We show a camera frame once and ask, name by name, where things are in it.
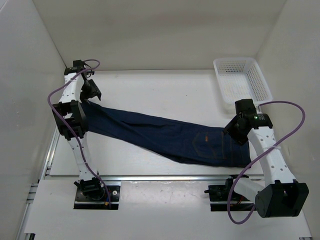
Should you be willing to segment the dark blue denim trousers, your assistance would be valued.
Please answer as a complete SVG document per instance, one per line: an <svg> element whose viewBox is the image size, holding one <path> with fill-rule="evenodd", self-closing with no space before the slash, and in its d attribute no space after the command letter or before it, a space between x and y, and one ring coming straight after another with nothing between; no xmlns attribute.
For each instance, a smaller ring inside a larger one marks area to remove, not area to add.
<svg viewBox="0 0 320 240"><path fill-rule="evenodd" d="M221 127L107 108L90 101L81 103L81 107L90 132L180 164L244 168L251 162L249 144L238 145Z"/></svg>

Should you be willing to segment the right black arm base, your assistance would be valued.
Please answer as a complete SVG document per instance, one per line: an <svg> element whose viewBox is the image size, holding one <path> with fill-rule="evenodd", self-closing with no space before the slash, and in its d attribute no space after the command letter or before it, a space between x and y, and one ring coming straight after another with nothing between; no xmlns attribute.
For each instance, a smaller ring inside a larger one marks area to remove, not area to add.
<svg viewBox="0 0 320 240"><path fill-rule="evenodd" d="M237 175L231 175L225 180L224 184L209 185L204 191L209 196L211 212L226 212L228 195ZM250 211L253 203L244 196L233 192L231 195L230 211L243 212Z"/></svg>

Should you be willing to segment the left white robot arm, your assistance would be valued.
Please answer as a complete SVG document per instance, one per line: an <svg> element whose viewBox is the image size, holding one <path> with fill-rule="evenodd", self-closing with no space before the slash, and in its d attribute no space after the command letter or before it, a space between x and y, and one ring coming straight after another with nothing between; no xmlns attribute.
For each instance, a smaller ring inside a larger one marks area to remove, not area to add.
<svg viewBox="0 0 320 240"><path fill-rule="evenodd" d="M89 123L82 108L82 103L97 97L102 93L90 79L95 74L95 68L90 67L89 60L74 60L72 67L64 70L65 84L49 94L47 101L60 135L70 145L78 167L79 180L74 184L84 194L93 200L100 200L105 194L105 188L99 178L99 172L92 164L88 150L87 132Z"/></svg>

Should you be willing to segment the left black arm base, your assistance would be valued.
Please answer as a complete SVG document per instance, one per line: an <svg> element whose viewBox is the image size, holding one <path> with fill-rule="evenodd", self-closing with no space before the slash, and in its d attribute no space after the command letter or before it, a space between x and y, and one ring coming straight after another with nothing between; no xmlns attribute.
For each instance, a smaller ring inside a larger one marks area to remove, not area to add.
<svg viewBox="0 0 320 240"><path fill-rule="evenodd" d="M118 210L120 202L120 185L108 185L93 177L91 180L78 180L73 208L75 210Z"/></svg>

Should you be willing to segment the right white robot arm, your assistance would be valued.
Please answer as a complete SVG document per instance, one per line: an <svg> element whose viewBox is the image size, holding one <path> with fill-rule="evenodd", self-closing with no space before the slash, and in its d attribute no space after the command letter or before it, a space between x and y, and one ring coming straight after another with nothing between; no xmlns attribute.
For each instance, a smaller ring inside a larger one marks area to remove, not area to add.
<svg viewBox="0 0 320 240"><path fill-rule="evenodd" d="M253 203L250 213L257 211L262 218L297 217L300 214L308 197L309 188L306 183L298 182L290 171L280 144L302 127L306 112L294 102L288 104L301 111L301 121L290 133L276 140L270 117L266 113L258 112L252 99L235 102L236 115L223 129L223 133L241 146L251 142L257 157L224 188L228 216L232 215L231 200L236 200L240 196ZM264 185L244 176L255 163L261 165Z"/></svg>

